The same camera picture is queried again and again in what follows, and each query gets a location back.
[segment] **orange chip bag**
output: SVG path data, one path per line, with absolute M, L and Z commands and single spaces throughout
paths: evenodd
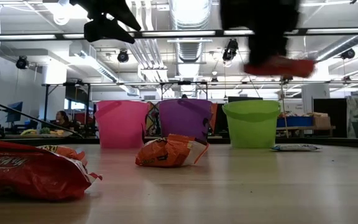
M 135 163 L 149 167 L 193 165 L 207 151 L 209 144 L 195 138 L 170 134 L 146 143 L 137 153 Z
M 69 159 L 75 159 L 78 161 L 81 161 L 84 166 L 87 165 L 88 161 L 85 158 L 85 152 L 77 153 L 74 149 L 65 147 L 65 146 L 38 146 L 39 149 L 45 149 L 50 152 L 54 152 L 56 154 L 59 154 L 61 156 L 65 156 Z

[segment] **pink bucket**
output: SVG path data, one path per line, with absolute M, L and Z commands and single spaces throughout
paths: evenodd
M 100 146 L 103 149 L 130 149 L 143 146 L 147 103 L 101 101 L 96 104 Z

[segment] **purple bucket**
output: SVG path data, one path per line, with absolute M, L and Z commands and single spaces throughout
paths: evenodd
M 160 102 L 160 122 L 163 137 L 180 134 L 206 141 L 212 103 L 207 100 L 176 99 Z

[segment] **chip bag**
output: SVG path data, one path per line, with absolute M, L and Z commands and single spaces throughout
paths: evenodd
M 146 143 L 137 153 L 135 163 L 148 167 L 193 165 L 207 151 L 209 144 L 195 138 L 170 134 Z
M 78 160 L 56 153 L 0 141 L 0 193 L 51 201 L 82 198 L 101 176 L 88 173 Z
M 75 160 L 81 161 L 82 164 L 84 164 L 84 166 L 86 166 L 88 164 L 88 161 L 85 158 L 85 152 L 77 153 L 74 149 L 65 147 L 65 146 L 46 145 L 46 146 L 38 146 L 37 148 L 45 149 L 50 152 L 57 153 L 61 156 L 65 156 L 69 159 L 75 159 Z

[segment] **bucket handle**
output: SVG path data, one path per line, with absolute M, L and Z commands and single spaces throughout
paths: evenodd
M 280 104 L 278 104 L 277 110 L 270 112 L 270 113 L 247 113 L 246 115 L 244 115 L 244 114 L 230 111 L 225 106 L 226 105 L 223 105 L 222 109 L 227 116 L 234 118 L 234 119 L 238 119 L 240 121 L 247 121 L 247 122 L 252 122 L 252 123 L 262 122 L 267 119 L 272 119 L 272 117 L 276 118 L 280 114 L 280 111 L 281 111 L 281 109 L 280 109 L 281 106 L 280 106 Z
M 103 117 L 106 113 L 108 113 L 109 111 L 112 111 L 114 109 L 116 109 L 118 106 L 121 106 L 122 102 L 121 101 L 114 101 L 111 104 L 101 108 L 100 110 L 97 110 L 97 112 L 95 112 L 95 116 L 96 117 Z
M 184 107 L 187 107 L 187 108 L 189 108 L 191 110 L 196 111 L 201 116 L 206 116 L 206 115 L 212 114 L 211 110 L 208 111 L 208 110 L 206 110 L 206 109 L 204 109 L 204 108 L 202 108 L 202 107 L 200 107 L 200 106 L 198 106 L 198 105 L 196 105 L 194 103 L 190 103 L 189 101 L 186 101 L 186 100 L 183 100 L 183 99 L 178 100 L 178 104 L 182 105 Z

